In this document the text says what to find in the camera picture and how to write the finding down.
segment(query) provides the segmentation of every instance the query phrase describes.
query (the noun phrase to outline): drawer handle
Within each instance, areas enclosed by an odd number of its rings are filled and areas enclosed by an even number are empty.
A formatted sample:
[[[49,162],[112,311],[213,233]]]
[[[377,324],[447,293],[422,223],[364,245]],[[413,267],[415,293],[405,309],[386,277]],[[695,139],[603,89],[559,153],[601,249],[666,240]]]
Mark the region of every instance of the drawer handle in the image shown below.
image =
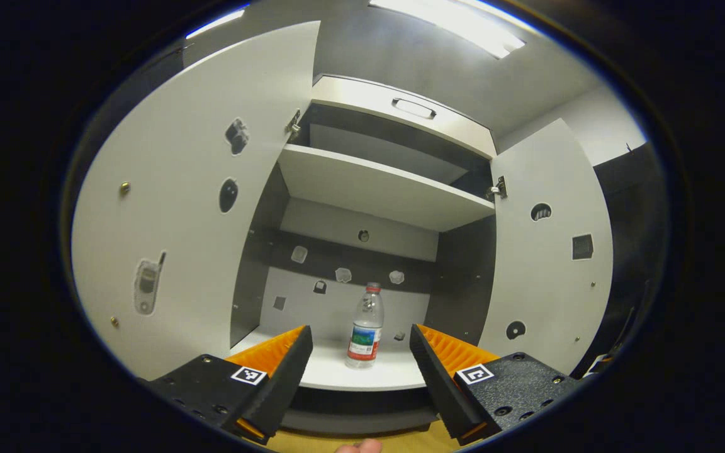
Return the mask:
[[[398,106],[399,103],[410,103],[410,104],[412,104],[412,106],[411,107],[408,107],[408,108],[401,108],[401,107]],[[394,107],[396,107],[397,109],[400,109],[400,111],[408,112],[410,114],[414,114],[415,116],[420,116],[420,117],[423,117],[423,118],[427,118],[427,120],[432,120],[433,118],[435,118],[435,115],[437,115],[437,112],[435,112],[433,109],[431,109],[429,107],[422,106],[419,103],[414,103],[413,101],[408,100],[408,99],[393,98],[393,101],[391,101],[391,105],[394,106]],[[428,115],[421,114],[421,112],[420,111],[417,111],[414,106],[418,106],[421,109],[426,109],[426,111],[429,111],[429,114]]]

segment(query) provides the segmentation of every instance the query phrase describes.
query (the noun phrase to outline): drawer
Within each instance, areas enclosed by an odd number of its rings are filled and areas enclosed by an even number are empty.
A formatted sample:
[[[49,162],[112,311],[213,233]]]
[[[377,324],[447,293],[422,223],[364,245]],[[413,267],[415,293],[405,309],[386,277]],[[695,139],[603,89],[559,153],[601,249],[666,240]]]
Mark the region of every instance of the drawer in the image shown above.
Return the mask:
[[[488,160],[497,152],[491,131],[441,104],[372,82],[323,75],[313,103],[353,109],[413,126],[465,147]]]

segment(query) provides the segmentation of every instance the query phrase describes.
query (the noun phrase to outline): cabinet shelf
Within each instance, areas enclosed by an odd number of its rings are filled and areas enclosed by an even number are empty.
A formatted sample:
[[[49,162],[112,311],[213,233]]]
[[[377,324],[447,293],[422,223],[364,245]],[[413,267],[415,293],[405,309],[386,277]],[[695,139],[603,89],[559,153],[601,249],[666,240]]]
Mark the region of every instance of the cabinet shelf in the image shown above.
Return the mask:
[[[273,338],[259,328],[248,333],[231,348],[231,355]],[[403,344],[383,344],[376,363],[368,369],[346,367],[348,342],[313,338],[313,352],[301,378],[301,387],[346,392],[382,392],[421,389],[425,382],[410,352],[408,339]]]
[[[279,157],[294,198],[446,232],[494,215],[471,193],[370,160],[294,144]]]

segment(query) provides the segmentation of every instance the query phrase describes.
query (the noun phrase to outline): door hinge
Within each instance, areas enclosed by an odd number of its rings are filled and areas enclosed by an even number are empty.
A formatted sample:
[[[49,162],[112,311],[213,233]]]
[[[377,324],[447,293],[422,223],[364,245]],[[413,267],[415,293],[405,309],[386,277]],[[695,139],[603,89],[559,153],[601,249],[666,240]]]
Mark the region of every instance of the door hinge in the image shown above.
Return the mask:
[[[290,120],[290,123],[284,128],[286,132],[291,132],[290,139],[298,137],[298,132],[301,130],[301,126],[299,126],[298,119],[301,117],[301,109],[296,109],[296,114],[293,115],[293,119]]]
[[[507,187],[505,185],[505,177],[497,178],[497,186],[489,187],[486,190],[486,200],[494,201],[495,193],[500,193],[500,198],[509,197],[509,192],[507,192]]]

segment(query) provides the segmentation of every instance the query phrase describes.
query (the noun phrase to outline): bottle label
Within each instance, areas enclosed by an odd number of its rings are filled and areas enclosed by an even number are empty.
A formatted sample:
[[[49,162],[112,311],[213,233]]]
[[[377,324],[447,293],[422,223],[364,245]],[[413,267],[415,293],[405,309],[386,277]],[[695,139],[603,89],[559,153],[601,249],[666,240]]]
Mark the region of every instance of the bottle label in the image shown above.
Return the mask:
[[[354,326],[349,342],[349,357],[355,361],[373,361],[376,359],[376,350],[379,349],[379,338],[382,327],[370,328]]]

